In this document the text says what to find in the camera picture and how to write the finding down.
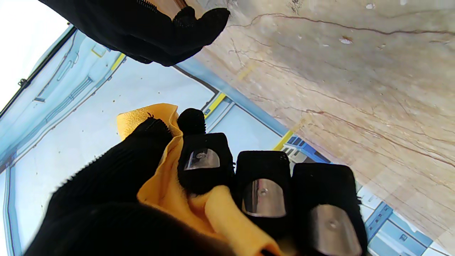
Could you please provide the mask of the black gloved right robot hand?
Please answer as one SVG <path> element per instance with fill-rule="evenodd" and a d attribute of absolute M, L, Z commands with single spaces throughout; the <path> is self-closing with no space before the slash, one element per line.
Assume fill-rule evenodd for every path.
<path fill-rule="evenodd" d="M 146 0 L 44 0 L 42 3 L 97 43 L 143 64 L 169 67 L 198 54 L 222 33 L 227 8 L 200 18 L 191 6 L 174 18 Z"/>

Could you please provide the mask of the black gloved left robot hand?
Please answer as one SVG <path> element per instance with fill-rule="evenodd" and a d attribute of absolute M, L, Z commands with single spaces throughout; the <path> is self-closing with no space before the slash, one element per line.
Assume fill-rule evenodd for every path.
<path fill-rule="evenodd" d="M 122 141 L 60 186 L 26 256 L 367 256 L 352 170 L 242 151 L 204 113 L 117 117 Z"/>

